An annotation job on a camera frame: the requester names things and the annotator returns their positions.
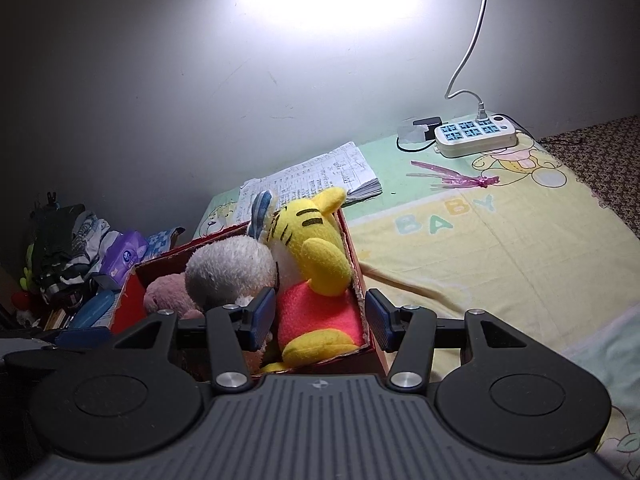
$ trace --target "cardboard box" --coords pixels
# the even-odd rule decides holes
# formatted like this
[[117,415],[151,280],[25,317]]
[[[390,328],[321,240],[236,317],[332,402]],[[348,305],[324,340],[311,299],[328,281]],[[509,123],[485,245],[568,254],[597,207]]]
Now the cardboard box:
[[[374,337],[364,317],[364,279],[360,265],[358,264],[353,242],[347,230],[346,221],[340,210],[336,213],[336,220],[342,232],[342,241],[346,248],[347,256],[354,270],[352,286],[360,307],[365,344],[350,354],[345,354],[308,367],[297,368],[295,373],[357,373],[386,376],[386,372],[388,371],[386,359],[382,355],[382,352],[376,348]],[[216,240],[223,240],[231,236],[245,234],[246,226],[247,224],[229,227],[211,236],[193,240],[189,244],[175,248],[159,258],[137,264],[129,273],[120,298],[118,299],[116,311],[110,326],[111,331],[114,333],[122,332],[146,316],[143,307],[143,298],[146,288],[153,280],[167,274],[184,272],[189,258],[196,249]]]

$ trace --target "power strip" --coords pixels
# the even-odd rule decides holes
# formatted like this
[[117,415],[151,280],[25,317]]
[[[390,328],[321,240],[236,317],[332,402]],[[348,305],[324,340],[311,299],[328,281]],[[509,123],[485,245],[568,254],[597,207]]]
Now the power strip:
[[447,158],[510,148],[518,143],[516,128],[502,115],[478,121],[475,115],[455,119],[435,129],[436,151]]

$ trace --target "white power cord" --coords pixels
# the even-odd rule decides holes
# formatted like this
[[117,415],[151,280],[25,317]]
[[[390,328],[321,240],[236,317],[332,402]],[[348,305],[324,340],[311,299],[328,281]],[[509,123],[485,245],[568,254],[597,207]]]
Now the white power cord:
[[451,99],[460,94],[471,94],[473,97],[478,99],[478,116],[476,117],[476,120],[478,121],[481,121],[487,118],[486,112],[484,111],[484,103],[482,102],[482,99],[480,98],[480,96],[475,92],[472,92],[471,90],[458,90],[457,92],[453,92],[453,94],[450,94],[450,92],[451,92],[453,83],[455,83],[456,78],[458,77],[458,74],[460,74],[460,71],[466,65],[466,62],[468,61],[469,56],[471,56],[471,53],[473,52],[473,49],[476,46],[476,41],[478,41],[478,35],[480,34],[480,27],[482,27],[482,19],[484,19],[485,9],[486,9],[486,0],[482,0],[482,3],[480,3],[480,14],[478,14],[478,21],[476,22],[476,30],[474,30],[474,35],[471,38],[471,44],[469,44],[469,48],[466,50],[465,57],[462,58],[462,61],[458,65],[458,68],[453,73],[453,76],[451,77],[451,81],[449,81],[449,86],[447,87],[447,91],[444,92],[445,99]]

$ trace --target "yellow stuffed tiger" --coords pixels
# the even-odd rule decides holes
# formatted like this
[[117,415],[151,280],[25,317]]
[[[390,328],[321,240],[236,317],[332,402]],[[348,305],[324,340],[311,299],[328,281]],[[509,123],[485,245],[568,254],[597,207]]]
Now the yellow stuffed tiger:
[[284,245],[302,278],[323,296],[339,296],[351,283],[351,266],[333,216],[345,198],[343,188],[331,187],[287,203],[274,216],[267,238],[272,250]]

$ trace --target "notebook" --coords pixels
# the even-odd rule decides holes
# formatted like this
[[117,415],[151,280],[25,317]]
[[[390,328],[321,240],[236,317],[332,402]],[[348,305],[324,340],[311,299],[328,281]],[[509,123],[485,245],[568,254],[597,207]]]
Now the notebook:
[[310,158],[263,178],[252,178],[240,187],[233,224],[251,219],[251,205],[261,191],[271,189],[279,199],[276,209],[297,198],[309,198],[328,187],[339,186],[347,190],[344,205],[366,200],[382,193],[382,186],[367,164],[360,149],[347,142],[329,153]]

